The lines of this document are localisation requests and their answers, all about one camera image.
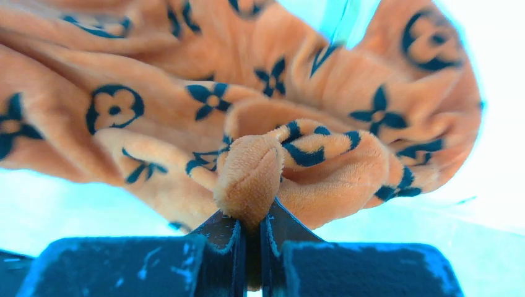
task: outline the light blue surface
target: light blue surface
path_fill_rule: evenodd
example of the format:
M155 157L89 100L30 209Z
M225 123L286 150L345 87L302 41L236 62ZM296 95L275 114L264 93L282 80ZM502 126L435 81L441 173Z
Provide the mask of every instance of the light blue surface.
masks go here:
M342 0L281 1L325 36L337 22L323 21L341 19L335 7ZM487 101L475 150L440 190L361 211L316 233L328 241L432 244L452 262L467 297L525 296L525 158L518 131L525 126L524 4L441 0L440 6L464 34ZM0 170L0 194L0 248L34 256L68 236L179 235L142 202L101 184Z

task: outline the fleece cloth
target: fleece cloth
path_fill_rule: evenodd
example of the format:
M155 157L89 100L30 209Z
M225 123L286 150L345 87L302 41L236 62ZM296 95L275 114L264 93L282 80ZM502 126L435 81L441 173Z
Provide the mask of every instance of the fleece cloth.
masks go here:
M0 44L1 167L122 187L188 230L433 191L480 125L430 0L382 0L352 49L274 1L5 0Z

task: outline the brown blanket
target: brown blanket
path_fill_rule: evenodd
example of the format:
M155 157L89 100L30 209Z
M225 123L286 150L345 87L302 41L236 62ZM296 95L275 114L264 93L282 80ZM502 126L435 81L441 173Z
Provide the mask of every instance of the brown blanket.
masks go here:
M123 187L190 229L218 207L254 226L275 196L317 228L433 191L480 124L429 0L382 0L350 50L274 1L5 0L0 55L0 166Z

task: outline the pinched fabric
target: pinched fabric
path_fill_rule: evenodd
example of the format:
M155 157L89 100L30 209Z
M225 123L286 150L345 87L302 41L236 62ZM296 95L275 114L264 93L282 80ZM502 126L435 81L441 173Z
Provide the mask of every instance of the pinched fabric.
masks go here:
M123 187L186 231L275 196L317 228L433 191L479 130L430 0L382 0L352 49L274 1L13 0L0 28L0 166Z

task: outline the dark object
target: dark object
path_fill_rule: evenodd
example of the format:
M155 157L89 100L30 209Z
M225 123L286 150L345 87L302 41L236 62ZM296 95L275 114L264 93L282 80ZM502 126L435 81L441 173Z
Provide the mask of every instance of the dark object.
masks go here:
M0 249L0 296L15 296L33 258Z
M217 212L184 237L61 239L18 296L238 297L247 287L271 297L463 296L435 248L327 243L278 200L253 233Z

